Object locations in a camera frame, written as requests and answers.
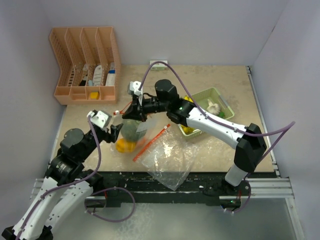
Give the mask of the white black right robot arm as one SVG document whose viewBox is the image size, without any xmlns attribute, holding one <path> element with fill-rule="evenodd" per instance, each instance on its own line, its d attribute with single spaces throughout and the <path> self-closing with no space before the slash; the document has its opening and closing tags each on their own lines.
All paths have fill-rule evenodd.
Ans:
<svg viewBox="0 0 320 240">
<path fill-rule="evenodd" d="M 122 115 L 123 119 L 145 122 L 148 114 L 165 112 L 173 123 L 200 130 L 228 144 L 235 155 L 222 190 L 228 196 L 235 195 L 241 181 L 255 171 L 267 149 L 260 127 L 253 123 L 249 126 L 236 124 L 197 107 L 194 100 L 181 98 L 168 79 L 158 80 L 154 87 L 156 95 L 145 98 L 141 82 L 128 84 L 132 102 Z"/>
</svg>

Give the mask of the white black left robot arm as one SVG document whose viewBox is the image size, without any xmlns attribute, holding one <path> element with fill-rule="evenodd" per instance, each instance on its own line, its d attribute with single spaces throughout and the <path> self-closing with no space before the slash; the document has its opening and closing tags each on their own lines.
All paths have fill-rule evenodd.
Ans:
<svg viewBox="0 0 320 240">
<path fill-rule="evenodd" d="M 84 170 L 84 161 L 100 143 L 115 143 L 122 124 L 110 128 L 90 122 L 90 130 L 68 130 L 50 162 L 42 186 L 24 216 L 2 232 L 6 240 L 52 240 L 63 220 L 86 197 L 103 191 L 97 169 Z"/>
</svg>

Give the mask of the clear zip bag orange zipper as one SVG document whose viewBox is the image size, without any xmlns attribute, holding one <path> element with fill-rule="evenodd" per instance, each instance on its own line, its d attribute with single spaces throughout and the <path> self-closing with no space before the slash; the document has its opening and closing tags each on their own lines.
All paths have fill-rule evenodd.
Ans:
<svg viewBox="0 0 320 240">
<path fill-rule="evenodd" d="M 134 158 L 137 153 L 147 144 L 156 128 L 157 119 L 154 113 L 147 115 L 145 122 L 132 119 L 123 119 L 124 111 L 113 112 L 112 123 L 123 124 L 115 143 L 111 144 L 110 152 L 117 158 Z"/>
</svg>

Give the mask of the green netted melon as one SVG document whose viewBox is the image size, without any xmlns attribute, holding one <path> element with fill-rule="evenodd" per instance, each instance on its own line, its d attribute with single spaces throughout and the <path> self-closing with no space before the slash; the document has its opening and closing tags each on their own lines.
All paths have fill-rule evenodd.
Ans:
<svg viewBox="0 0 320 240">
<path fill-rule="evenodd" d="M 122 137 L 128 142 L 138 142 L 147 133 L 147 130 L 137 131 L 141 123 L 140 121 L 124 119 L 122 123 L 123 123 L 123 126 L 120 130 L 120 133 Z"/>
</svg>

